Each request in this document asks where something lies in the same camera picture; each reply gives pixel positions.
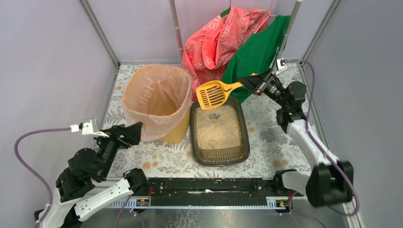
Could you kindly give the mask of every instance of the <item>patterned red cloth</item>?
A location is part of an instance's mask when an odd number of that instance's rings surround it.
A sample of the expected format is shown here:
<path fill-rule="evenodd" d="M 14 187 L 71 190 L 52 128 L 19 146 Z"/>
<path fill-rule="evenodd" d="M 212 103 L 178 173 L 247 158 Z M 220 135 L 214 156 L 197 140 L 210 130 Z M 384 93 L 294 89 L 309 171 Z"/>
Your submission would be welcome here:
<path fill-rule="evenodd" d="M 225 67 L 240 46 L 253 34 L 268 26 L 270 13 L 261 9 L 231 7 L 225 19 L 217 16 L 191 35 L 185 44 L 182 67 L 192 78 L 192 100 L 196 88 L 220 80 Z"/>

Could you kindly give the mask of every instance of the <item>green garment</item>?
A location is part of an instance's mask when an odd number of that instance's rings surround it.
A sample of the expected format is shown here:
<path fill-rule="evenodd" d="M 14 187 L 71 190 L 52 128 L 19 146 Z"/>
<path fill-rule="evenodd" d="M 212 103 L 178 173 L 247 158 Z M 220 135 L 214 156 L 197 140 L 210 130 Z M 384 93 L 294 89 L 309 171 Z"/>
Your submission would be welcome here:
<path fill-rule="evenodd" d="M 231 58 L 221 81 L 232 84 L 238 81 L 238 77 L 267 71 L 283 41 L 289 19 L 290 16 L 279 15 L 264 31 L 252 34 Z M 238 88 L 231 93 L 240 103 L 251 94 L 245 87 Z"/>

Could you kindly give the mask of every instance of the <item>gray wall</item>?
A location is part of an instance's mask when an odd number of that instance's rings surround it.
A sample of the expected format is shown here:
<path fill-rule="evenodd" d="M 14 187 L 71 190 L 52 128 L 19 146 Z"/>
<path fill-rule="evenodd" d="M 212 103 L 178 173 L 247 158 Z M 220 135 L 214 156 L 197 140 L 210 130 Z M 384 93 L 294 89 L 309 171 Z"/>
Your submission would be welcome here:
<path fill-rule="evenodd" d="M 302 2 L 284 56 L 302 57 L 332 0 Z M 169 0 L 89 0 L 121 61 L 179 61 Z M 228 8 L 230 0 L 176 0 L 183 44 Z M 244 9 L 270 8 L 271 0 L 232 0 Z M 295 0 L 274 0 L 273 13 L 289 15 Z"/>
<path fill-rule="evenodd" d="M 401 227 L 403 1 L 344 1 L 309 59 L 333 151 L 355 168 L 366 227 Z"/>
<path fill-rule="evenodd" d="M 15 140 L 99 117 L 114 70 L 78 1 L 0 1 L 1 227 L 33 227 L 33 212 L 48 200 L 14 156 Z M 91 145 L 91 136 L 46 133 L 26 138 L 19 148 L 54 186 L 74 152 Z"/>

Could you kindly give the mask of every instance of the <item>litter box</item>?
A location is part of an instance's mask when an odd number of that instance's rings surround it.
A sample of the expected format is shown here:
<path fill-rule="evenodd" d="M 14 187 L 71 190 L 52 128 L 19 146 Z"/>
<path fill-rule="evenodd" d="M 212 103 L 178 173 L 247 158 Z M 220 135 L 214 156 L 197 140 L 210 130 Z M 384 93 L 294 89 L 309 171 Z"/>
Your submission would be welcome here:
<path fill-rule="evenodd" d="M 241 145 L 228 149 L 205 150 L 201 149 L 197 141 L 196 129 L 196 110 L 200 108 L 198 101 L 195 101 L 190 110 L 190 138 L 192 145 L 193 158 L 201 165 L 205 166 L 223 166 L 234 165 L 245 161 L 249 157 L 249 137 L 246 128 L 245 117 L 239 101 L 231 96 L 223 105 L 229 105 L 235 109 L 240 123 Z"/>

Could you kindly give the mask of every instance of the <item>yellow litter scoop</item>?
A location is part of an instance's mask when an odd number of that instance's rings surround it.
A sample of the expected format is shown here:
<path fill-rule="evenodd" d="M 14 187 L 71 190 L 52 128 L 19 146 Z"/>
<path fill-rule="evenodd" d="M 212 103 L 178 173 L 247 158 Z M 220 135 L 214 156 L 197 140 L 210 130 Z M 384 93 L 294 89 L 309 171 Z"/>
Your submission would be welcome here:
<path fill-rule="evenodd" d="M 196 88 L 197 100 L 203 110 L 210 110 L 221 106 L 231 92 L 243 86 L 242 83 L 225 84 L 222 81 L 210 81 Z"/>

